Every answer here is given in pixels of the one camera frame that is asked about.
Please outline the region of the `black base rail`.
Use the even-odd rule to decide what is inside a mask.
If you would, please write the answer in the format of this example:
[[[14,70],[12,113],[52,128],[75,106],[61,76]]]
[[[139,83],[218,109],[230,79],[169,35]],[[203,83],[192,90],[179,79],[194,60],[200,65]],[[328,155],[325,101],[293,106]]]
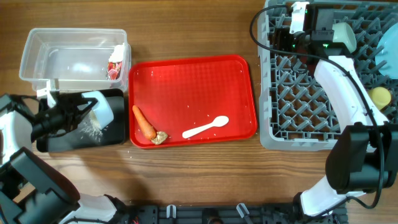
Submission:
[[[347,209],[344,205],[334,209],[321,218],[309,220],[297,216],[297,207],[292,203],[266,203],[264,205],[235,206],[181,206],[156,205],[132,206],[127,223],[138,224],[206,224],[206,223],[312,223],[312,224],[348,224]]]

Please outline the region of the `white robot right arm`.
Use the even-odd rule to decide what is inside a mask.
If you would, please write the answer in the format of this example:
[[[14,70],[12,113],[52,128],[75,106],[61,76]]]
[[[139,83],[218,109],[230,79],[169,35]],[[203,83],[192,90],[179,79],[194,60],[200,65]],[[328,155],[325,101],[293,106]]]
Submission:
[[[397,175],[397,126],[377,109],[354,67],[353,29],[334,21],[331,7],[298,1],[287,7],[290,27],[275,32],[274,50],[315,64],[341,134],[325,164],[325,176],[300,193],[305,217],[316,219],[362,195],[380,197]]]

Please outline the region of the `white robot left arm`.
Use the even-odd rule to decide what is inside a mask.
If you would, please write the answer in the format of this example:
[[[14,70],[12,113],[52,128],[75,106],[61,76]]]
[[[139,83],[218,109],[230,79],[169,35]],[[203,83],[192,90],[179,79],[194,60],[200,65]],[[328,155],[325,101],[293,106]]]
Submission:
[[[90,113],[113,120],[99,91],[50,94],[54,104],[33,114],[25,95],[1,96],[1,220],[3,223],[127,223],[128,210],[109,195],[80,194],[56,169],[32,152],[32,143],[75,130]]]

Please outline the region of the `red snack wrapper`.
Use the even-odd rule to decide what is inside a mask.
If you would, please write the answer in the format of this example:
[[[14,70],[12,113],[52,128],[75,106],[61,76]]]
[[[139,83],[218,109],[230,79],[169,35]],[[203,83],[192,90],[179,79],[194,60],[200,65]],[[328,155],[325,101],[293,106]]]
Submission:
[[[122,62],[109,62],[107,78],[109,80],[117,80],[120,76],[122,66]]]

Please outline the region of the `light blue plate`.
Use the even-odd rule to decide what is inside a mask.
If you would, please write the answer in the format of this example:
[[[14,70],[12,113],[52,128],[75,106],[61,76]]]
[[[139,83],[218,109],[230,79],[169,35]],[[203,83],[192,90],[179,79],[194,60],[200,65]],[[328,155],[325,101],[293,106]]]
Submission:
[[[375,56],[376,65],[381,67],[379,73],[397,79],[397,24],[391,26],[380,39],[377,48],[382,48]]]

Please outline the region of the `black waste tray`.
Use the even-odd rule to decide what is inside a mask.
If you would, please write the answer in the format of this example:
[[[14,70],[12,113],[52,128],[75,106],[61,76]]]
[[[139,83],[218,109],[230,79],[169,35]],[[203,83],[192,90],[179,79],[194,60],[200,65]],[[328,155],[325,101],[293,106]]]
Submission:
[[[40,152],[63,152],[86,147],[100,147],[121,144],[126,140],[126,115],[124,95],[120,89],[99,91],[108,102],[113,112],[113,120],[103,129],[95,121],[93,113],[85,116],[77,129],[56,138],[41,138],[37,140]]]

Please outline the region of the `clear plastic bin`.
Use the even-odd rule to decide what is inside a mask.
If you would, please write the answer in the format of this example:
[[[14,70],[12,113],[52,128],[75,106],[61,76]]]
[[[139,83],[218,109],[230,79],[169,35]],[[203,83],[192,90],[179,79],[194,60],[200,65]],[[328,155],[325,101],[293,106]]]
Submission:
[[[124,44],[123,66],[117,80],[109,80],[108,60],[116,45]],[[22,53],[19,78],[33,90],[58,79],[62,91],[119,88],[127,91],[131,47],[122,29],[35,28]]]

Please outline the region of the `orange carrot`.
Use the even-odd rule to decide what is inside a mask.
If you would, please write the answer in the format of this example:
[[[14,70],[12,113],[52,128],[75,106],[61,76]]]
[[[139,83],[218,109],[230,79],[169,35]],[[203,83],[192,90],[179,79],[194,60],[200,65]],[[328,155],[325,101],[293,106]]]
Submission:
[[[142,114],[139,107],[136,105],[133,105],[132,112],[134,113],[134,116],[137,120],[137,123],[138,123],[144,137],[149,141],[155,139],[157,133],[156,133],[155,129],[152,127],[152,125],[150,124],[150,122],[148,122],[148,120],[146,120],[146,118]]]

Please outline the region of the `pale green bowl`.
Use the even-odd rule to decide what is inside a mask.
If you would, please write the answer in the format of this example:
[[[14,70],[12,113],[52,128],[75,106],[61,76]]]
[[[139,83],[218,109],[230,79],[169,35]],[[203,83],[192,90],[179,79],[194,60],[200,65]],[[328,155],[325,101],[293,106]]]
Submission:
[[[355,34],[351,26],[346,22],[340,22],[333,24],[332,30],[333,42],[345,44],[346,48],[350,53],[353,53],[357,48],[357,42]]]

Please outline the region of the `beige food scrap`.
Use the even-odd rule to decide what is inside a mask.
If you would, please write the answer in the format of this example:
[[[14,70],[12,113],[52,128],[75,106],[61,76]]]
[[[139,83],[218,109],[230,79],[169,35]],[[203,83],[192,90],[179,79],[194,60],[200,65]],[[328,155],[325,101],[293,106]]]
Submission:
[[[155,145],[159,145],[159,144],[162,144],[168,137],[169,136],[167,133],[165,133],[163,131],[157,131],[155,138],[151,139],[150,141]]]

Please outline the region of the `white plastic spoon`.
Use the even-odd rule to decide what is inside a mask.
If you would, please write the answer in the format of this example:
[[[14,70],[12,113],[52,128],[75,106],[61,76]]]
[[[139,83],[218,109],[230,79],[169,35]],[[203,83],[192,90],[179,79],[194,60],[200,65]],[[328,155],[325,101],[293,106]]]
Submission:
[[[207,129],[210,128],[220,128],[225,126],[226,124],[229,123],[229,118],[227,116],[217,116],[211,123],[205,124],[203,126],[199,126],[193,129],[189,129],[187,131],[184,131],[182,133],[182,137],[184,139],[188,139],[194,135],[197,135],[203,131],[206,131]]]

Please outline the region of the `red plastic tray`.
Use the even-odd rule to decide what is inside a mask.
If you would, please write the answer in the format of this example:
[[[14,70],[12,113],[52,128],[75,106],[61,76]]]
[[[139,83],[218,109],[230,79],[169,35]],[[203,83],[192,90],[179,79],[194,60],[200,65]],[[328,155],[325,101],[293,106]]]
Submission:
[[[138,106],[155,130],[168,134],[162,147],[246,139],[257,130],[249,67],[239,55],[137,63],[128,95],[130,107]],[[229,123],[182,137],[217,116]]]

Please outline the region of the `grey-blue dishwasher rack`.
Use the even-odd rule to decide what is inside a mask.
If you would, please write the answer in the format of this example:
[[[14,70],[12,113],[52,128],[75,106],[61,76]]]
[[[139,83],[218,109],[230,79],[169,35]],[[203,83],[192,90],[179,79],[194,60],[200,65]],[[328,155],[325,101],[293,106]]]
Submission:
[[[354,67],[365,89],[387,88],[392,101],[382,110],[397,123],[397,80],[382,75],[385,61],[377,62],[379,41],[397,24],[397,3],[371,1],[320,1],[334,8],[334,22],[346,22],[354,31],[357,49]],[[260,140],[267,149],[319,151],[331,149],[340,128],[326,93],[308,74],[302,60],[258,49],[261,60],[259,98]]]

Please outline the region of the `light blue rice bowl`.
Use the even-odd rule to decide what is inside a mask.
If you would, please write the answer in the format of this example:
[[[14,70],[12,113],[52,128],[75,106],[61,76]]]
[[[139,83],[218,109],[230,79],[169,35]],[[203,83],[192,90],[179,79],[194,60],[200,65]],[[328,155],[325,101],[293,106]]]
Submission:
[[[93,126],[99,130],[107,127],[114,119],[113,111],[100,91],[89,91],[81,94],[84,98],[95,98],[97,103],[92,107],[89,113]]]

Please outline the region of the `yellow plastic cup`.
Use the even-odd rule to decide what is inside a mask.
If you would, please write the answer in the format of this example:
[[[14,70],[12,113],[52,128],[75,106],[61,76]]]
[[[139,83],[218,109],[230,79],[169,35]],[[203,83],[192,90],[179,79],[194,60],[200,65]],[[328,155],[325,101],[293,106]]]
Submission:
[[[385,108],[392,100],[390,91],[384,87],[373,88],[368,95],[378,110]]]

